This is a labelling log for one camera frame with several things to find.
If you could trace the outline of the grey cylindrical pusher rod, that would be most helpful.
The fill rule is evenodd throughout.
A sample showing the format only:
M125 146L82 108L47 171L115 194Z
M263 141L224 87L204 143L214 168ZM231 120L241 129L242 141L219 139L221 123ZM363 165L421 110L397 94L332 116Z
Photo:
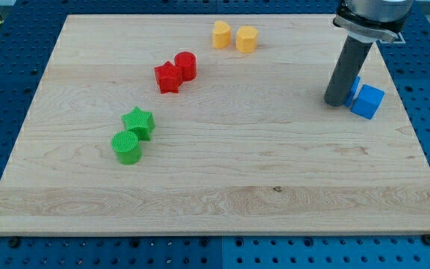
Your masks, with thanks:
M340 107L345 103L371 46L372 43L362 43L353 37L346 37L324 94L327 105Z

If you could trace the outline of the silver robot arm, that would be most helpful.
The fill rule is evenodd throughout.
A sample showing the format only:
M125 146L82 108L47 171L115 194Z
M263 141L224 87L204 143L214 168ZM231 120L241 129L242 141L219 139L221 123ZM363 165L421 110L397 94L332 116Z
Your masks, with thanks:
M346 29L324 101L332 107L344 104L353 82L376 41L393 43L405 27L413 0L341 0L333 25Z

